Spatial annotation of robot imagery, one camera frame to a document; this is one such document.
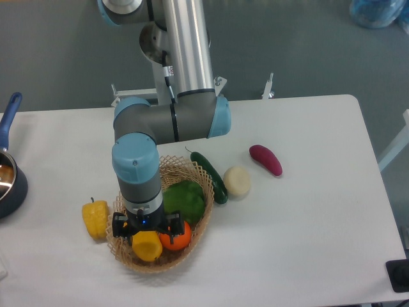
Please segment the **gray floor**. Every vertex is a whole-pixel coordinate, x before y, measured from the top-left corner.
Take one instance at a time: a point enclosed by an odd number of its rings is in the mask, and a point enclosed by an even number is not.
[[[277,98],[352,94],[379,155],[409,109],[409,36],[356,26],[349,3],[205,0],[213,72],[228,79],[229,100],[259,98],[270,72]],[[109,27],[94,0],[1,2],[1,109],[14,91],[31,111],[109,106],[111,83],[153,87],[141,28]],[[399,226],[409,224],[408,170],[409,148],[383,172]]]

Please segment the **orange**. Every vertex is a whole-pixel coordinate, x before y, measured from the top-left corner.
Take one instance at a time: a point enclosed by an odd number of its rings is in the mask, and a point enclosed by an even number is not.
[[[178,235],[173,237],[173,244],[171,244],[171,238],[169,235],[161,233],[159,235],[160,242],[164,248],[167,248],[170,251],[179,251],[187,247],[192,238],[192,230],[190,229],[189,224],[185,221],[185,234]]]

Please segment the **cable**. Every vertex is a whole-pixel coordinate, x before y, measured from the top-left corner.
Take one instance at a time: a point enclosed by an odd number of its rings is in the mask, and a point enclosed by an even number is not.
[[[166,54],[167,54],[167,52],[165,50],[163,50],[162,51],[162,67],[163,68],[166,67]],[[169,80],[168,75],[165,75],[165,83],[166,83],[167,89],[169,90],[169,94],[171,95],[172,104],[175,104],[176,100],[174,99],[174,94],[173,94],[171,82]]]

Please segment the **plastic vegetable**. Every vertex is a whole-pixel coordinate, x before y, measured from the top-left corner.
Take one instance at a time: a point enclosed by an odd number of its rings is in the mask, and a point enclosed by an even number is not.
[[[132,250],[147,262],[155,261],[162,254],[162,244],[156,232],[138,232],[132,236]]]
[[[254,145],[250,147],[250,156],[261,163],[268,171],[275,176],[282,174],[282,167],[274,153],[262,145]]]
[[[209,160],[198,152],[191,152],[190,160],[197,162],[197,164],[209,174],[210,179],[212,180],[213,191],[215,193],[215,201],[218,204],[227,202],[228,190],[224,186],[222,177],[220,177],[216,169],[210,164]]]
[[[243,196],[249,192],[251,181],[247,170],[241,166],[229,168],[223,177],[226,189],[235,196]]]
[[[109,214],[108,204],[105,200],[94,201],[93,198],[91,200],[91,203],[82,206],[82,219],[89,235],[94,240],[104,239]]]
[[[189,224],[196,224],[205,213],[205,201],[202,187],[193,181],[184,180],[168,187],[164,193],[166,214],[180,211]]]
[[[190,226],[188,223],[186,223],[186,221],[185,221],[185,234],[174,237],[173,244],[171,244],[170,236],[163,234],[163,233],[159,235],[159,239],[163,247],[170,251],[179,251],[183,248],[186,248],[189,245],[191,238],[192,238],[192,230],[190,229]]]

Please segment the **blue pot handle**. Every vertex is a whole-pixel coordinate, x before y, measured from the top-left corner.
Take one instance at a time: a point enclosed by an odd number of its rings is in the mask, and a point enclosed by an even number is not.
[[[6,111],[4,112],[3,117],[0,122],[0,148],[8,149],[8,133],[12,122],[17,113],[17,110],[20,107],[20,103],[23,96],[21,93],[14,93],[10,98],[10,101],[7,105]]]

